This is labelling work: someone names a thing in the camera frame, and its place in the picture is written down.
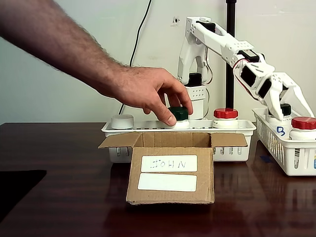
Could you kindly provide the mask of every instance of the white wall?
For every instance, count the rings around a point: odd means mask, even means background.
[[[128,64],[138,25],[148,0],[58,0],[108,53]],[[224,0],[153,0],[141,33],[134,64],[164,67],[177,72],[186,16],[209,16],[225,26]],[[238,0],[236,37],[266,55],[277,71],[287,72],[302,87],[316,112],[313,92],[313,48],[316,28],[313,0]],[[178,27],[171,26],[178,16]],[[225,105],[225,64],[211,54],[214,80],[209,86],[211,116]],[[236,108],[253,120],[251,108],[260,107],[236,84]],[[109,121],[120,104],[80,81],[54,70],[0,39],[0,124],[3,122]],[[127,108],[137,120],[155,119],[142,110]]]

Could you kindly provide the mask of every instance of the hairy arm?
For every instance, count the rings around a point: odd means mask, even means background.
[[[173,125],[165,106],[192,104],[185,87],[164,69],[125,67],[111,57],[53,0],[0,0],[0,36],[105,96],[153,111]]]

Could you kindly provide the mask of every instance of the blank label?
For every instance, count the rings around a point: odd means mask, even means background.
[[[197,170],[197,155],[142,157],[142,172],[197,172]]]
[[[197,177],[182,174],[149,174],[141,173],[138,182],[139,190],[195,192]]]

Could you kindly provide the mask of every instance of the finger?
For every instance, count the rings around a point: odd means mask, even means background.
[[[165,99],[165,97],[164,97],[164,92],[159,91],[159,92],[158,92],[158,95],[159,95],[160,100],[162,101],[162,103],[163,103],[164,105],[166,105],[166,99]]]
[[[171,113],[171,111],[163,104],[160,97],[156,94],[153,98],[150,99],[147,109],[153,111],[157,118],[169,126],[176,124],[176,118]]]
[[[147,108],[143,108],[143,111],[144,111],[144,113],[147,114],[147,115],[150,114],[150,112],[151,112],[151,111],[150,111],[149,109],[147,109]]]
[[[180,106],[180,101],[178,99],[178,96],[173,93],[167,93],[169,104],[171,107],[178,107]]]
[[[180,103],[188,109],[189,114],[193,114],[192,102],[184,85],[174,77],[168,77],[164,81],[162,88],[168,89],[170,92],[177,94]]]

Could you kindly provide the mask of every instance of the wall outlet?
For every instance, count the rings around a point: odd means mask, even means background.
[[[171,26],[179,26],[179,22],[180,22],[180,18],[178,16],[174,16]]]

